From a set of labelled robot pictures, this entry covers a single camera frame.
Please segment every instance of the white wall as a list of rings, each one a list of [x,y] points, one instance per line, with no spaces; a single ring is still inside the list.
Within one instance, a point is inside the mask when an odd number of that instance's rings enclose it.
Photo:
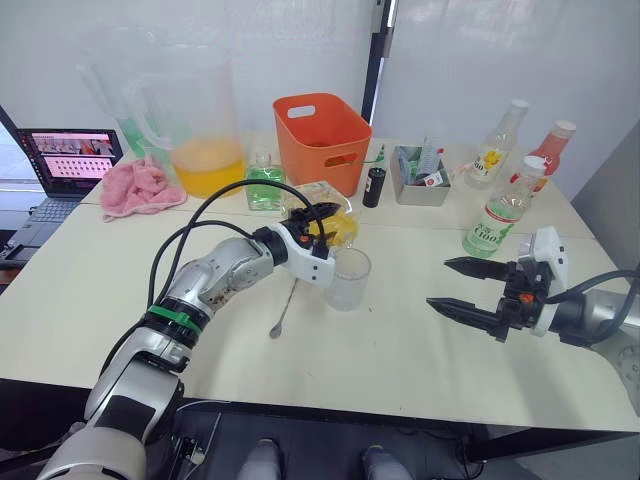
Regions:
[[[370,0],[0,0],[0,104],[21,127],[115,128],[75,71],[75,43],[102,26],[143,22],[205,40],[221,25],[235,32],[242,129],[273,131],[272,102],[297,93],[336,93],[359,111],[372,5]]]
[[[481,142],[511,98],[531,108],[519,143],[556,119],[578,132],[554,176],[568,198],[640,117],[639,0],[399,0],[376,135]]]

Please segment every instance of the plastic pitcher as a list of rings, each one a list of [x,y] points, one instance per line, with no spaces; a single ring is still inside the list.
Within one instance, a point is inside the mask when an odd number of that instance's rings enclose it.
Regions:
[[[208,197],[244,176],[228,53],[212,45],[162,49],[155,71],[132,82],[128,103],[152,144],[166,150],[184,189]]]
[[[142,27],[106,29],[82,40],[83,63],[77,65],[102,111],[113,117],[138,158],[144,157],[144,139],[124,96],[128,84],[152,61],[164,34]]]

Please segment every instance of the gray wall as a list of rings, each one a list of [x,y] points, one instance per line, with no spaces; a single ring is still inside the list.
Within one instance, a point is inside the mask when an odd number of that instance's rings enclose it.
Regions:
[[[618,268],[640,261],[640,122],[573,199]]]

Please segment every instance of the clear plastic cup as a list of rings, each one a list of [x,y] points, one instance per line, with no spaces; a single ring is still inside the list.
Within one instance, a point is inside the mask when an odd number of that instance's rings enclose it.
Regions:
[[[357,248],[337,250],[335,259],[336,273],[333,282],[325,290],[324,298],[329,306],[348,312],[362,302],[371,272],[371,260]]]

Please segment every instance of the laptop screen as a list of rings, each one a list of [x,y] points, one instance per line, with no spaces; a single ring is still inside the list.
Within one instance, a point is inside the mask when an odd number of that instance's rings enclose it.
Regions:
[[[18,129],[20,144],[49,196],[82,197],[122,157],[113,130]]]

